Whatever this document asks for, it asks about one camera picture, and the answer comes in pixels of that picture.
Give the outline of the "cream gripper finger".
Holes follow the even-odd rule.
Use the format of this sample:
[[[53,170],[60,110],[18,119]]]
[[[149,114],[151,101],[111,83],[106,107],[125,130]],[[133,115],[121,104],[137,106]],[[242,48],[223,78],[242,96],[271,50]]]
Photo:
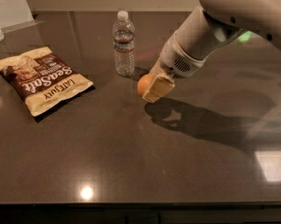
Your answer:
[[[158,59],[157,62],[151,67],[149,73],[155,77],[163,77],[166,75],[166,72],[161,67],[161,59]]]
[[[169,93],[174,87],[174,81],[168,76],[153,76],[142,98],[150,103],[155,103]]]

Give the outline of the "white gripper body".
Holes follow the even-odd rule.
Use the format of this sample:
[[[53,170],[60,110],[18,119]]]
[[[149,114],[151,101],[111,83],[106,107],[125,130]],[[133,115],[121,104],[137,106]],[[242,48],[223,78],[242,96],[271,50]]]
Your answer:
[[[183,50],[177,32],[174,32],[164,44],[160,54],[160,67],[168,74],[175,77],[191,77],[206,61],[195,58]]]

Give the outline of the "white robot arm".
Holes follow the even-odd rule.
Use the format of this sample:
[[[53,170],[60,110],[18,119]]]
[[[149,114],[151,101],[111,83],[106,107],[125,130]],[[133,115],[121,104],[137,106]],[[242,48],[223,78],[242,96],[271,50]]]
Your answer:
[[[177,77],[190,77],[208,56],[246,31],[281,51],[281,0],[199,0],[164,44],[160,57],[137,84],[138,95],[154,103],[175,87]]]

